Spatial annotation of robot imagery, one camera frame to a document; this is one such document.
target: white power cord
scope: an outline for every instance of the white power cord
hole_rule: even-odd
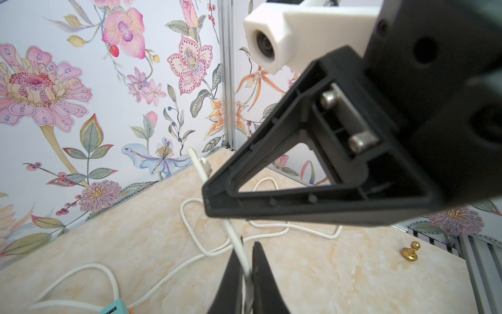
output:
[[[195,166],[195,170],[199,174],[200,179],[202,180],[202,184],[205,184],[207,181],[207,174],[202,166],[202,163],[199,160],[199,156],[195,150],[191,147],[187,149],[188,156],[192,160],[192,164]],[[232,225],[232,222],[228,218],[223,218],[223,227],[225,228],[228,238],[233,245],[233,251],[239,260],[239,263],[242,267],[242,273],[244,275],[244,283],[245,283],[245,297],[244,297],[244,314],[251,313],[251,308],[253,307],[253,298],[255,293],[255,287],[253,284],[253,277],[251,275],[251,264],[247,260],[246,252],[244,250],[243,243],[239,240],[239,235],[235,228]]]
[[[89,309],[89,310],[93,310],[96,312],[99,312],[102,309],[104,309],[104,307],[102,307],[102,306],[93,305],[93,304],[89,304],[89,303],[85,303],[85,302],[71,301],[71,300],[50,300],[50,301],[39,302],[41,299],[43,299],[43,297],[45,297],[49,292],[51,292],[52,289],[54,289],[58,284],[63,282],[63,280],[65,280],[69,276],[73,275],[74,273],[79,272],[83,269],[87,269],[87,268],[97,268],[97,269],[101,269],[102,271],[105,272],[105,274],[110,279],[111,290],[113,291],[113,300],[114,301],[117,300],[118,299],[118,285],[117,285],[117,280],[115,279],[115,276],[113,275],[111,270],[108,267],[101,265],[101,264],[98,264],[98,263],[89,263],[89,264],[80,265],[77,268],[74,268],[74,269],[70,270],[69,272],[67,272],[66,274],[62,275],[58,280],[54,281],[49,287],[47,287],[47,289],[45,289],[42,293],[40,293],[40,295],[37,296],[37,298],[35,299],[35,304],[29,306],[28,308],[29,309],[36,309],[36,308],[43,308],[43,307],[48,307],[48,306],[72,306],[72,307]]]
[[[195,166],[195,169],[197,170],[197,173],[201,177],[201,180],[203,181],[203,183],[205,183],[207,181],[207,174],[205,173],[204,168],[202,167],[202,164],[200,163],[200,161],[199,161],[199,159],[197,157],[197,154],[195,153],[195,151],[193,149],[189,148],[188,149],[188,155],[192,159],[192,162],[194,160],[196,160],[195,162],[193,162],[193,164]],[[279,187],[277,185],[277,182],[273,178],[266,177],[266,178],[263,178],[263,179],[259,180],[255,184],[255,186],[253,188],[253,191],[256,191],[256,189],[258,188],[258,186],[262,182],[267,181],[267,180],[271,181],[274,184],[274,186],[275,186],[276,189],[279,189]],[[204,258],[206,256],[210,256],[210,257],[218,256],[218,255],[221,255],[221,254],[223,254],[223,253],[225,253],[225,252],[227,252],[227,251],[229,251],[229,250],[231,250],[233,248],[234,251],[235,251],[235,254],[237,255],[237,258],[239,259],[239,262],[241,263],[241,266],[242,266],[242,268],[244,270],[244,279],[246,280],[245,270],[247,269],[249,271],[248,274],[249,274],[249,278],[250,278],[251,277],[251,266],[250,266],[250,264],[249,264],[249,262],[247,260],[246,255],[245,255],[243,243],[248,242],[248,241],[252,241],[252,240],[257,240],[257,239],[279,237],[279,236],[282,236],[282,235],[286,234],[290,230],[290,228],[291,229],[297,229],[297,230],[300,230],[300,231],[309,232],[309,233],[315,234],[317,236],[320,236],[320,237],[323,237],[323,238],[326,238],[326,239],[335,239],[336,237],[338,237],[338,235],[340,234],[340,232],[342,230],[342,225],[339,225],[336,228],[335,232],[332,235],[328,235],[328,234],[324,234],[324,233],[321,233],[319,231],[315,231],[315,230],[312,230],[312,229],[309,229],[309,228],[305,228],[305,227],[302,227],[302,226],[293,225],[293,224],[291,224],[289,222],[286,222],[286,223],[258,224],[258,223],[255,223],[254,221],[249,221],[249,223],[252,226],[256,227],[256,228],[277,228],[277,227],[283,227],[284,229],[282,229],[281,231],[278,231],[278,232],[273,232],[273,233],[257,234],[257,235],[253,235],[253,236],[248,236],[248,237],[243,238],[242,242],[241,242],[240,239],[239,239],[239,236],[238,236],[237,232],[235,231],[234,227],[232,226],[230,220],[229,219],[224,219],[223,220],[223,225],[225,227],[225,230],[228,233],[228,239],[223,244],[219,245],[218,247],[207,251],[207,250],[204,249],[204,247],[202,246],[202,244],[200,243],[200,241],[197,239],[197,236],[193,232],[192,227],[189,225],[189,223],[188,223],[188,221],[187,221],[187,219],[185,217],[184,207],[185,207],[185,205],[187,203],[192,202],[192,201],[203,203],[203,201],[201,199],[199,199],[199,198],[189,198],[189,199],[187,199],[180,206],[180,215],[181,215],[181,218],[182,218],[183,222],[185,223],[185,226],[188,229],[188,232],[189,232],[190,236],[194,240],[195,245],[202,252],[202,254],[194,256],[194,257],[186,260],[185,262],[181,263],[177,267],[175,267],[164,278],[162,278],[162,280],[160,280],[152,289],[150,289],[150,291],[148,291],[143,297],[141,297],[136,302],[128,305],[127,306],[128,308],[134,309],[134,308],[138,307],[140,304],[142,304],[147,299],[149,299],[164,283],[166,283],[167,281],[169,281],[179,271],[181,271],[186,266],[192,264],[193,262],[195,262],[195,261],[197,261],[197,260],[199,260],[201,258]],[[90,264],[84,264],[84,265],[78,266],[77,268],[75,268],[75,269],[67,272],[63,276],[61,276],[58,280],[56,280],[53,284],[51,284],[47,289],[45,289],[35,299],[35,304],[29,306],[28,308],[29,309],[37,309],[37,308],[43,308],[43,307],[48,307],[48,306],[71,306],[71,307],[78,307],[78,308],[89,309],[89,310],[93,310],[93,311],[96,311],[96,312],[100,312],[101,310],[103,310],[104,307],[102,307],[102,306],[93,305],[93,304],[89,304],[89,303],[85,303],[85,302],[72,301],[72,300],[49,300],[49,301],[39,302],[43,297],[45,297],[52,289],[54,289],[63,280],[65,280],[66,278],[68,278],[72,274],[74,274],[74,273],[76,273],[76,272],[78,272],[78,271],[80,271],[82,269],[87,269],[87,268],[97,268],[97,269],[101,269],[102,271],[104,271],[107,274],[107,276],[108,276],[108,278],[110,279],[110,282],[111,282],[111,287],[112,287],[112,291],[113,291],[113,299],[114,300],[119,299],[117,281],[116,281],[113,273],[111,272],[111,270],[108,269],[104,265],[101,265],[101,264],[98,264],[98,263],[90,263]],[[250,281],[250,285],[246,281],[246,292],[247,293],[246,293],[246,300],[245,300],[245,304],[244,304],[244,310],[247,310],[249,312],[250,309],[251,309],[251,306],[253,304],[253,295],[252,295],[252,293],[254,292],[254,290],[253,290],[253,282],[252,282],[252,280]]]

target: beige marble surface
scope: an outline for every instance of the beige marble surface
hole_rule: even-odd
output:
[[[213,169],[231,153],[209,156]],[[281,188],[302,187],[270,169]],[[33,313],[26,307],[48,285],[74,267],[98,262],[115,274],[126,304],[143,296],[172,268],[200,252],[179,214],[189,197],[200,197],[201,182],[190,167],[175,177],[98,216],[0,272],[0,313]],[[260,189],[272,189],[264,182]],[[209,219],[202,205],[186,206],[188,221],[207,249],[226,235],[220,220]],[[234,220],[244,236],[267,233]],[[334,226],[301,224],[324,232]],[[260,240],[291,313],[475,313],[465,261],[392,227],[344,227],[335,240],[291,230]],[[419,260],[404,260],[399,249],[421,242]],[[249,256],[252,243],[246,245]],[[229,252],[188,266],[163,285],[134,313],[205,313],[219,286]],[[99,270],[83,270],[57,286],[44,300],[71,299],[106,306],[110,283]],[[91,313],[52,307],[36,313]]]

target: gold cabinet knob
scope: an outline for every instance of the gold cabinet knob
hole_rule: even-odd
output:
[[[420,249],[420,243],[418,241],[413,241],[411,243],[410,248],[402,248],[401,255],[409,260],[410,262],[414,262],[418,260],[417,251]]]

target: camera lens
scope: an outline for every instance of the camera lens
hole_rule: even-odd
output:
[[[258,47],[264,56],[268,58],[274,57],[274,48],[272,47],[272,43],[270,39],[262,32],[258,32],[256,36],[256,42],[258,43]]]

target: purple flower illustration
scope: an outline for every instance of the purple flower illustration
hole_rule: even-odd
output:
[[[480,233],[484,227],[483,219],[476,211],[466,207],[457,207],[428,216],[432,225],[445,233],[458,236]]]

